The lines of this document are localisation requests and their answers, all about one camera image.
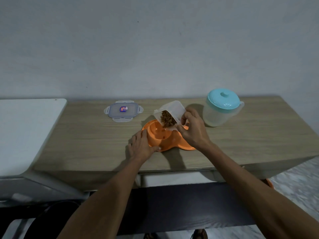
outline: sticker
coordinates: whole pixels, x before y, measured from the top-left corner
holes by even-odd
[[[127,111],[127,106],[121,106],[120,112],[126,112]]]

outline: white cabinet top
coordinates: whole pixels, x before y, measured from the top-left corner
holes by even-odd
[[[65,105],[65,99],[0,100],[0,176],[30,167]]]

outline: pet food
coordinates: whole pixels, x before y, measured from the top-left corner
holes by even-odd
[[[161,122],[164,124],[163,127],[171,127],[177,124],[175,119],[172,117],[172,115],[168,111],[162,111],[162,115],[160,119],[161,119]]]

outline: white wall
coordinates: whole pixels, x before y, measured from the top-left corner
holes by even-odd
[[[1,0],[0,98],[279,94],[319,132],[319,0]]]

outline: hand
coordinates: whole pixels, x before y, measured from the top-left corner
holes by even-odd
[[[188,130],[182,126],[185,125],[186,120],[189,121]],[[186,112],[181,117],[181,124],[177,126],[177,129],[189,145],[200,150],[211,144],[205,123],[194,108],[186,107]]]
[[[150,158],[150,156],[160,150],[159,147],[150,147],[147,141],[147,131],[138,131],[132,137],[132,143],[129,143],[129,152],[131,159],[138,159],[142,163]]]

